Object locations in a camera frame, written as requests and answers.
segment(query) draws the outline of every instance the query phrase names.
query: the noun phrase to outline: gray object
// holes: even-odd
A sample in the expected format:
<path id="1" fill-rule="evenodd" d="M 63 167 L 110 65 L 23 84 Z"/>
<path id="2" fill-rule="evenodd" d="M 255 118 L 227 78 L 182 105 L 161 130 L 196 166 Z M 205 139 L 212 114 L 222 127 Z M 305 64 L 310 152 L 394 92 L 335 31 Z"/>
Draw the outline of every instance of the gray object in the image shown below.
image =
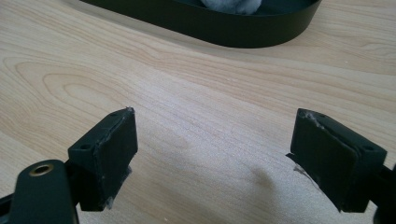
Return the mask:
<path id="1" fill-rule="evenodd" d="M 250 15 L 257 11 L 262 0 L 201 0 L 204 5 L 212 10 Z"/>

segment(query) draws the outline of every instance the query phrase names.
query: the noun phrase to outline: wooden table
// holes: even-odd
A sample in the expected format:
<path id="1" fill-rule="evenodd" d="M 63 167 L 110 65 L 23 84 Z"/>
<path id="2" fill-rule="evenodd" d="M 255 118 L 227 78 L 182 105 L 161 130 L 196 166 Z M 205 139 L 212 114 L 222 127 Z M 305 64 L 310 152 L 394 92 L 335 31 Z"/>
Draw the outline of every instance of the wooden table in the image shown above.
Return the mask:
<path id="1" fill-rule="evenodd" d="M 308 29 L 228 49 L 78 0 L 0 1 L 0 196 L 18 173 L 132 106 L 139 151 L 111 210 L 81 223 L 372 223 L 338 213 L 290 151 L 297 108 L 396 162 L 396 3 L 324 0 Z"/>

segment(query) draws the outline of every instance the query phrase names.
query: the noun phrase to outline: black tray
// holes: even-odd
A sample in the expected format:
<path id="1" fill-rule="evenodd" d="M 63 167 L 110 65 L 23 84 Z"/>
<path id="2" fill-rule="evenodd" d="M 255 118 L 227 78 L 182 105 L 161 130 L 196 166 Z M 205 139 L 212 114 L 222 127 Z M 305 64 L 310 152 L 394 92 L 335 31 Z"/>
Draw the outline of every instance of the black tray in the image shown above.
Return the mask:
<path id="1" fill-rule="evenodd" d="M 200 0 L 80 0 L 209 43 L 264 48 L 302 33 L 321 0 L 262 0 L 253 15 L 221 13 Z"/>

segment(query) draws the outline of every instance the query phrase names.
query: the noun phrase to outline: clamp jaw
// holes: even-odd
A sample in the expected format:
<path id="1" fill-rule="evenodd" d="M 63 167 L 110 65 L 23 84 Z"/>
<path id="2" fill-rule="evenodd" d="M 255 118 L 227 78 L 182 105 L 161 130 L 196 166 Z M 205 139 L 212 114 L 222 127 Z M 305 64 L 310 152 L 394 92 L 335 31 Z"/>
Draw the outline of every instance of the clamp jaw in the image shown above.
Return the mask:
<path id="1" fill-rule="evenodd" d="M 396 223 L 396 166 L 387 151 L 318 112 L 297 112 L 290 154 L 339 211 L 363 213 L 377 205 L 374 223 Z"/>
<path id="2" fill-rule="evenodd" d="M 41 161 L 18 176 L 0 199 L 0 224 L 78 223 L 82 211 L 111 208 L 137 152 L 134 110 L 113 112 L 68 149 L 69 160 Z"/>

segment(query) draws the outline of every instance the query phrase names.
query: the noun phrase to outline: black plastic piece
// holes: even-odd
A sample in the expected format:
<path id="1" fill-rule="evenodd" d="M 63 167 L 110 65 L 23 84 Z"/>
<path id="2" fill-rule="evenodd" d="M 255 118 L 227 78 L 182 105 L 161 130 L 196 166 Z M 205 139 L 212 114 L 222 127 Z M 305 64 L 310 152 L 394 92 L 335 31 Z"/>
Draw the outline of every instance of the black plastic piece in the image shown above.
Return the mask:
<path id="1" fill-rule="evenodd" d="M 19 174 L 9 223 L 78 223 L 62 161 L 41 161 Z"/>
<path id="2" fill-rule="evenodd" d="M 302 33 L 321 0 L 264 0 L 253 15 L 206 8 L 200 0 L 80 0 L 122 15 L 231 48 L 264 48 Z"/>
<path id="3" fill-rule="evenodd" d="M 364 212 L 387 151 L 325 115 L 299 109 L 288 156 L 345 212 Z"/>
<path id="4" fill-rule="evenodd" d="M 11 209 L 13 194 L 0 199 L 0 224 L 6 224 L 9 220 L 9 210 Z"/>
<path id="5" fill-rule="evenodd" d="M 83 211 L 111 207 L 137 152 L 134 110 L 109 114 L 68 149 L 74 202 Z"/>

